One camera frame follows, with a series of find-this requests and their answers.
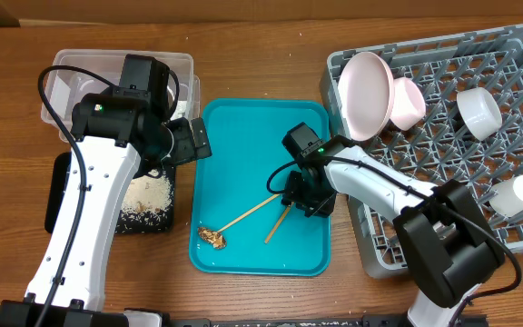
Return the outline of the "wooden chopstick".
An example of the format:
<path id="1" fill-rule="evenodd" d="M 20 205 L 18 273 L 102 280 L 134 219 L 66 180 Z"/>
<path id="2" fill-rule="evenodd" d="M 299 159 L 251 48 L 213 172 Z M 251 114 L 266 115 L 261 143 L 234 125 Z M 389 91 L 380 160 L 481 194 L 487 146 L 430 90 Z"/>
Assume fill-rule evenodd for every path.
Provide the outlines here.
<path id="1" fill-rule="evenodd" d="M 222 233 L 224 232 L 225 230 L 227 230 L 228 228 L 232 227 L 233 225 L 235 225 L 236 223 L 238 223 L 239 221 L 241 221 L 242 219 L 244 219 L 245 217 L 247 217 L 248 215 L 256 212 L 257 210 L 261 209 L 263 206 L 265 206 L 266 204 L 272 202 L 273 200 L 275 200 L 276 198 L 278 198 L 279 196 L 281 196 L 280 194 L 273 194 L 272 196 L 270 196 L 269 198 L 267 198 L 266 200 L 262 201 L 261 203 L 258 203 L 257 205 L 253 206 L 250 210 L 248 210 L 247 212 L 241 214 L 240 216 L 238 216 L 237 218 L 233 219 L 231 222 L 227 223 L 226 225 L 224 225 L 221 229 L 217 230 L 216 232 L 217 233 Z"/>
<path id="2" fill-rule="evenodd" d="M 282 222 L 284 221 L 284 219 L 286 218 L 286 216 L 288 215 L 288 213 L 290 212 L 291 210 L 291 205 L 288 205 L 284 211 L 282 212 L 280 218 L 278 219 L 278 221 L 276 222 L 276 224 L 273 225 L 271 231 L 268 233 L 268 235 L 266 236 L 265 240 L 264 240 L 264 243 L 265 244 L 268 244 L 271 240 L 271 238 L 273 237 L 273 235 L 276 233 L 276 231 L 278 230 L 278 228 L 281 226 Z"/>

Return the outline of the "pink plate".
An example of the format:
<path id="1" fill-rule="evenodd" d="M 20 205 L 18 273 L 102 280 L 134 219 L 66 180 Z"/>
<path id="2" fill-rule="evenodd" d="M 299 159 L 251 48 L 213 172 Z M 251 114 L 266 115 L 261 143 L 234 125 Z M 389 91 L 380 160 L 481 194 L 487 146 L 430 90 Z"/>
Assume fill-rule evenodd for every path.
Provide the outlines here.
<path id="1" fill-rule="evenodd" d="M 388 64 L 372 52 L 358 53 L 345 65 L 338 91 L 352 139 L 368 140 L 385 127 L 394 103 L 393 81 Z"/>

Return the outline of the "pink bowl with rice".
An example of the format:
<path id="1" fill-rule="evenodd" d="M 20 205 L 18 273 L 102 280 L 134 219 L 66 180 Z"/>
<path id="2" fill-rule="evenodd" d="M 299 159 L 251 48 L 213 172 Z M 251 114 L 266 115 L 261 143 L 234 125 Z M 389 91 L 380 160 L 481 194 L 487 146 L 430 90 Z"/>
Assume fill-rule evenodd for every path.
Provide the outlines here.
<path id="1" fill-rule="evenodd" d="M 402 131 L 417 124 L 426 113 L 422 92 L 409 78 L 394 80 L 394 102 L 390 120 Z"/>

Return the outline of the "grey-white bowl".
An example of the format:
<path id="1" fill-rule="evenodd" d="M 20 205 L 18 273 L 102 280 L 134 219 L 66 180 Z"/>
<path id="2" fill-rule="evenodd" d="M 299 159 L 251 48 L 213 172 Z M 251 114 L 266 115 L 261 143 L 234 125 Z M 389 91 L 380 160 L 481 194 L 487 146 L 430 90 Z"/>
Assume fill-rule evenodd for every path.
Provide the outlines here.
<path id="1" fill-rule="evenodd" d="M 498 104 L 485 88 L 476 87 L 459 92 L 456 100 L 465 125 L 479 141 L 493 135 L 503 124 Z"/>

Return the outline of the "white cup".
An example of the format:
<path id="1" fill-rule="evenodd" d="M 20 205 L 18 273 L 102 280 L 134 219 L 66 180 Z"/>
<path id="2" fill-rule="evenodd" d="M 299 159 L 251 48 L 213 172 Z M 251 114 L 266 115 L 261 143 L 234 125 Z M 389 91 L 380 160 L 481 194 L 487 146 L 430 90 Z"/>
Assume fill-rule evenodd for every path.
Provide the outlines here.
<path id="1" fill-rule="evenodd" d="M 492 191 L 489 204 L 496 213 L 511 217 L 523 211 L 523 174 L 495 184 Z"/>

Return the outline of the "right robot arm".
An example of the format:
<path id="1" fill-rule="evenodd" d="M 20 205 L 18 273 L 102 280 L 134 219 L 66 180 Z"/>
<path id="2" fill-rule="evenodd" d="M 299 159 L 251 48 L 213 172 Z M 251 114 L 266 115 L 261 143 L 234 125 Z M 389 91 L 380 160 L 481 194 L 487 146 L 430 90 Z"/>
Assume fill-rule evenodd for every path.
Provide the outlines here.
<path id="1" fill-rule="evenodd" d="M 410 325 L 455 325 L 478 287 L 504 263 L 506 248 L 494 238 L 464 183 L 410 178 L 344 136 L 320 139 L 305 123 L 290 129 L 282 144 L 298 167 L 282 190 L 283 203 L 307 217 L 326 217 L 342 193 L 393 225 L 419 287 L 407 313 Z"/>

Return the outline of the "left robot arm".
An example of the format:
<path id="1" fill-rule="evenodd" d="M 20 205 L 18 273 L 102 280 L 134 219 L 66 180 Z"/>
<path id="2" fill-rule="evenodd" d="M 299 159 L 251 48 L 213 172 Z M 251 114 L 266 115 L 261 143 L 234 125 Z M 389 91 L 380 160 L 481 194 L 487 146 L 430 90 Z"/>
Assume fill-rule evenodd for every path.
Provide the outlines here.
<path id="1" fill-rule="evenodd" d="M 201 118 L 173 119 L 168 98 L 178 77 L 153 57 L 125 57 L 118 84 L 86 94 L 65 126 L 44 92 L 41 101 L 71 145 L 63 200 L 44 258 L 22 301 L 0 304 L 0 326 L 154 326 L 169 324 L 165 312 L 104 312 L 105 277 L 114 231 L 131 181 L 164 166 L 211 156 Z"/>

